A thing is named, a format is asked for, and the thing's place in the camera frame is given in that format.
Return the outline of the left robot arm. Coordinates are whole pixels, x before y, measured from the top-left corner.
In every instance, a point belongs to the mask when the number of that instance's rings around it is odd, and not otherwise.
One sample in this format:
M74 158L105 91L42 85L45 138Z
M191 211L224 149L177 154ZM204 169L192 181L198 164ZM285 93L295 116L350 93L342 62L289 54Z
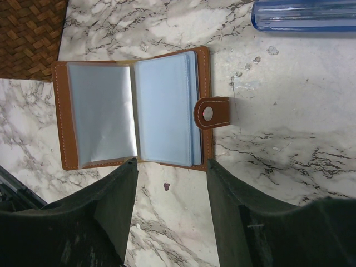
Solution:
M39 210L47 203L26 185L1 167L1 210L17 212Z

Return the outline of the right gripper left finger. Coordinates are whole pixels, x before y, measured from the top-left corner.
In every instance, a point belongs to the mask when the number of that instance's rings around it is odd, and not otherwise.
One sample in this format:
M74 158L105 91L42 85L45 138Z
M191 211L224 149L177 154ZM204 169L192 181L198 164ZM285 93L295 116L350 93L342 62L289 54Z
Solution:
M137 160L39 210L1 210L2 266L124 266Z

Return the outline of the brown leather card holder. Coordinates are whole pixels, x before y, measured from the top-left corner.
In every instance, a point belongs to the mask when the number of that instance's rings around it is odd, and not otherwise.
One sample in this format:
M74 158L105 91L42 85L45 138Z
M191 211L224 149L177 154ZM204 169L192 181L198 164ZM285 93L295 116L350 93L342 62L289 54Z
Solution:
M53 88L62 167L142 162L206 171L229 99L211 94L205 46L146 60L56 61Z

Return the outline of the brown woven basket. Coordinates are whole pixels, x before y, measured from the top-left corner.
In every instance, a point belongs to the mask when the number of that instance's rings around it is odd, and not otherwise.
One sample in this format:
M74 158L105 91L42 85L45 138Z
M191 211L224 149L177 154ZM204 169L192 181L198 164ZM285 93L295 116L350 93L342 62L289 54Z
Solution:
M1 1L1 78L52 81L68 1Z

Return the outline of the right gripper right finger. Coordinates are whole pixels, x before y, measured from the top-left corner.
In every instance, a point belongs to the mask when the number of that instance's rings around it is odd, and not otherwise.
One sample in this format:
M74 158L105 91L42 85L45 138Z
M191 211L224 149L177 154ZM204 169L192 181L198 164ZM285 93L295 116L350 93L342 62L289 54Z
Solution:
M354 266L355 200L295 206L211 159L207 189L221 266Z

